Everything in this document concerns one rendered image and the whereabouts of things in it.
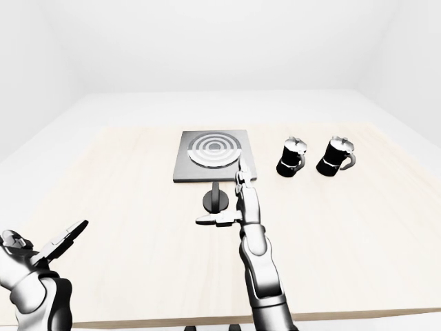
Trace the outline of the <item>black moka pot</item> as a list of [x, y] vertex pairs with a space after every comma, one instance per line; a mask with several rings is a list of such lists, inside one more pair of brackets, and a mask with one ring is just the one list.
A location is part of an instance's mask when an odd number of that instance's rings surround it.
[[332, 136], [316, 170], [323, 176], [334, 177], [339, 171], [352, 168], [356, 164], [354, 149], [348, 138]]
[[307, 144], [299, 138], [289, 137], [283, 148], [276, 171], [280, 176], [293, 177], [300, 169], [305, 166], [305, 153]]

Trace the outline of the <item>flat dark stove plate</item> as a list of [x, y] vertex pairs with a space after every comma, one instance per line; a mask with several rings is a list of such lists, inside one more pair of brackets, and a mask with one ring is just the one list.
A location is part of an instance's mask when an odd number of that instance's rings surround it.
[[173, 182], [233, 181], [241, 158], [256, 180], [258, 175], [246, 130], [184, 131]]

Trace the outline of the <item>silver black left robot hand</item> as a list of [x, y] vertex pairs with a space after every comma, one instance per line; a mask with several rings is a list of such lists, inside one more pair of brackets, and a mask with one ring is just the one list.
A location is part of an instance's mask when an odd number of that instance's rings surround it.
[[38, 270], [48, 271], [49, 264], [64, 254], [85, 230], [89, 221], [74, 223], [51, 239], [40, 251], [14, 230], [0, 234], [0, 286], [12, 290], [20, 281]]

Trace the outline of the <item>round black stove knob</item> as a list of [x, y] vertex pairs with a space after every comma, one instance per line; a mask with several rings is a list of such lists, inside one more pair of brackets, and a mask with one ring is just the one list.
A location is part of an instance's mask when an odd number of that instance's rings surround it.
[[229, 205], [227, 194], [219, 187], [219, 182], [212, 183], [212, 189], [205, 193], [203, 197], [203, 207], [209, 213], [220, 213], [226, 210]]

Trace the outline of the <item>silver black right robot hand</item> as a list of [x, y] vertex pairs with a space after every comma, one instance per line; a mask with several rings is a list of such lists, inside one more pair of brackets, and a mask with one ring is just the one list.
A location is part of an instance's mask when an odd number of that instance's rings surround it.
[[255, 187], [252, 185], [251, 170], [245, 158], [238, 160], [238, 171], [235, 175], [236, 211], [224, 210], [217, 214], [207, 214], [196, 219], [198, 225], [229, 227], [234, 223], [240, 225], [260, 223], [260, 205]]

